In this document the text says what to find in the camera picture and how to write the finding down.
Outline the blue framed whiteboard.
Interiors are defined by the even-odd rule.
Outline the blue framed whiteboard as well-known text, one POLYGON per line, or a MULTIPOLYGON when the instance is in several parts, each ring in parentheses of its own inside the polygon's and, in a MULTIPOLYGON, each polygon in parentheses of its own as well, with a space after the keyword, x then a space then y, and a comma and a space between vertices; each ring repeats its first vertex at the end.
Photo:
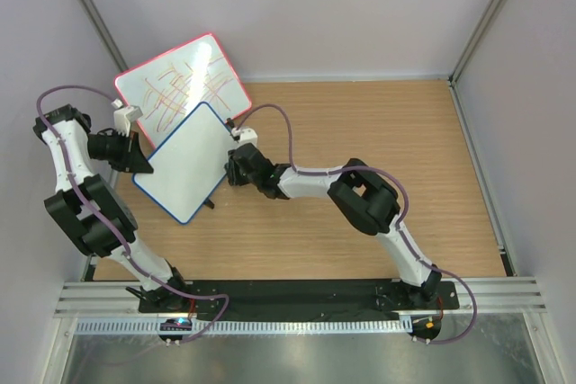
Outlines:
POLYGON ((151 174, 132 181, 179 224, 189 223, 223 181, 230 131, 208 103, 199 103, 148 158, 151 174))

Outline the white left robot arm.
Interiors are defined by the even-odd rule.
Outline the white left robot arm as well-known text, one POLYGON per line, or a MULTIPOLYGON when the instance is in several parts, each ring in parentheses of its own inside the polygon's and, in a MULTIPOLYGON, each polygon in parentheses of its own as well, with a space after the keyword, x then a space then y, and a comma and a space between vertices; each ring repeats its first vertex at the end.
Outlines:
POLYGON ((90 117, 69 104, 39 114, 33 131, 48 146, 56 171, 55 192, 44 206, 81 254, 115 261, 138 279, 130 293, 140 310, 179 312, 191 299, 182 275, 144 243, 127 204, 91 164, 99 160, 118 172, 152 173, 139 134, 131 129, 139 114, 119 109, 114 127, 97 133, 90 117))

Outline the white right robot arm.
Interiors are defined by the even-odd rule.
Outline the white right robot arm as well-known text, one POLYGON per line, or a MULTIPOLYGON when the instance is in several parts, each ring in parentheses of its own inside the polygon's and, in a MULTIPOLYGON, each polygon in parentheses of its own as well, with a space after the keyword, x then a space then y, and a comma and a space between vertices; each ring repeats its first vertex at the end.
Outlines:
POLYGON ((350 225, 375 237, 395 262, 400 286, 413 308, 437 301, 441 273, 419 249, 402 220, 398 189, 359 159, 323 171, 274 164, 251 143, 228 152, 229 184, 254 185, 267 198, 330 199, 350 225))

